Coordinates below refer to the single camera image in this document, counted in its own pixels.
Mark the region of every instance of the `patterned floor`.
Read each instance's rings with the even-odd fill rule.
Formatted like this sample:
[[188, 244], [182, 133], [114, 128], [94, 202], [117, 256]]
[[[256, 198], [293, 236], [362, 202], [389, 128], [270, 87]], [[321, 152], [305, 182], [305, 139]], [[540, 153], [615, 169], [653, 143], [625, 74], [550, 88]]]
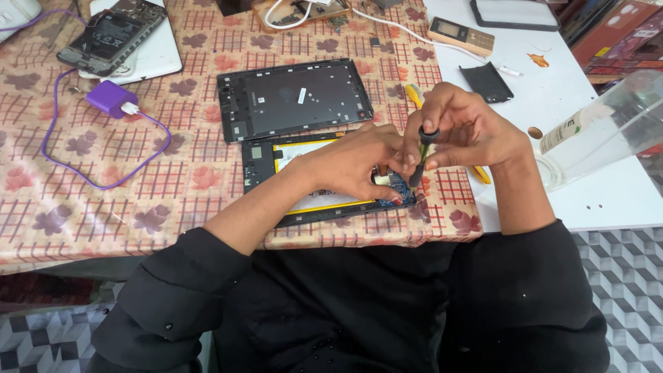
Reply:
[[[642, 159], [663, 194], [663, 157]], [[663, 373], [663, 227], [574, 234], [608, 320], [608, 372]], [[0, 318], [0, 373], [84, 373], [92, 332], [123, 284], [106, 283], [99, 304]]]
[[[640, 162], [663, 195], [663, 157]], [[663, 373], [663, 227], [574, 238], [594, 303], [608, 320], [608, 372]]]

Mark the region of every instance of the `screwdriver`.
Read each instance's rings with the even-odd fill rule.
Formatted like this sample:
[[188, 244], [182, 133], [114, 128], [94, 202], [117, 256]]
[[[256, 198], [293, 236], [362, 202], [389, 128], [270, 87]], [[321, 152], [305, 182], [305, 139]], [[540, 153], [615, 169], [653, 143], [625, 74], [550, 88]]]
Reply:
[[410, 176], [410, 191], [414, 193], [417, 185], [421, 183], [421, 176], [424, 174], [424, 162], [428, 154], [428, 148], [433, 140], [440, 134], [440, 129], [436, 129], [433, 133], [424, 132], [424, 127], [419, 127], [419, 137], [421, 137], [421, 145], [419, 145], [419, 153], [421, 153], [421, 162], [416, 166], [414, 173]]

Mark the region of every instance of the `hand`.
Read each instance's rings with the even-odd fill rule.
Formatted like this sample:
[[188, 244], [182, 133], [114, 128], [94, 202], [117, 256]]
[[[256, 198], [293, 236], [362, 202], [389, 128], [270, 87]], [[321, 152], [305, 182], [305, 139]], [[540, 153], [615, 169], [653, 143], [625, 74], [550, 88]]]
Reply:
[[397, 191], [371, 182], [375, 165], [403, 172], [403, 140], [393, 124], [366, 124], [316, 151], [295, 157], [286, 166], [299, 167], [312, 190], [328, 189], [359, 200], [383, 199], [402, 204]]
[[426, 133], [440, 129], [435, 143], [442, 150], [426, 158], [426, 170], [449, 166], [494, 166], [532, 153], [527, 135], [493, 111], [476, 93], [444, 82], [436, 84], [423, 108], [408, 117], [404, 162], [410, 173], [421, 161], [420, 126]]

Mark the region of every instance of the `table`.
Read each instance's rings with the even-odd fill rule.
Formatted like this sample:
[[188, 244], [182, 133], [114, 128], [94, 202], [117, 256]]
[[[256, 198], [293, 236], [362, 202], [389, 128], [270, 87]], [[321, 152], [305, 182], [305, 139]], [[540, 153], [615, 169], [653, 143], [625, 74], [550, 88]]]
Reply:
[[[437, 15], [495, 36], [489, 58], [493, 64], [524, 73], [504, 75], [514, 98], [492, 107], [518, 128], [530, 126], [547, 133], [586, 106], [596, 93], [559, 33], [479, 27], [469, 0], [424, 0], [428, 16]], [[442, 78], [469, 90], [458, 70], [480, 63], [460, 52], [435, 47]], [[541, 68], [527, 54], [542, 55], [550, 67]], [[499, 231], [494, 185], [470, 179], [483, 229]], [[570, 230], [642, 228], [663, 225], [663, 199], [637, 158], [614, 163], [548, 194], [555, 214]]]
[[[86, 258], [147, 255], [202, 225], [243, 194], [238, 145], [226, 145], [215, 76], [220, 72], [352, 57], [375, 109], [376, 124], [404, 129], [415, 109], [403, 86], [430, 90], [440, 81], [433, 49], [397, 28], [352, 17], [340, 34], [325, 23], [267, 34], [252, 13], [223, 18], [213, 0], [171, 0], [170, 22], [184, 62], [179, 74], [129, 84], [139, 106], [165, 123], [173, 142], [127, 183], [101, 192], [46, 162], [39, 147], [53, 112], [52, 84], [69, 69], [55, 52], [82, 31], [67, 23], [52, 50], [42, 47], [60, 16], [49, 16], [0, 46], [0, 274]], [[66, 8], [66, 0], [44, 2]], [[82, 1], [86, 12], [88, 2]], [[423, 34], [421, 0], [378, 17]], [[380, 38], [373, 47], [370, 38]], [[108, 185], [162, 146], [164, 134], [139, 116], [111, 119], [83, 94], [97, 82], [76, 73], [61, 81], [56, 129], [48, 152]], [[334, 127], [337, 131], [354, 126]], [[425, 174], [416, 208], [272, 231], [262, 249], [468, 241], [481, 223], [465, 169]]]

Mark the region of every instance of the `person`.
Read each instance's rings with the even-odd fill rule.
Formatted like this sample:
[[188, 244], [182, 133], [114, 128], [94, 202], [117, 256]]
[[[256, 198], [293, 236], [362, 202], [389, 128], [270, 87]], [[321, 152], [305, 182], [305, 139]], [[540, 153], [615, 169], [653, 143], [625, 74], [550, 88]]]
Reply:
[[[371, 169], [388, 165], [407, 180], [421, 125], [441, 133], [426, 169], [490, 167], [501, 234], [254, 251], [313, 190], [401, 203], [371, 183]], [[404, 137], [367, 124], [298, 156], [145, 259], [93, 333], [88, 372], [199, 372], [205, 331], [223, 373], [605, 372], [606, 328], [527, 136], [479, 95], [441, 83]]]

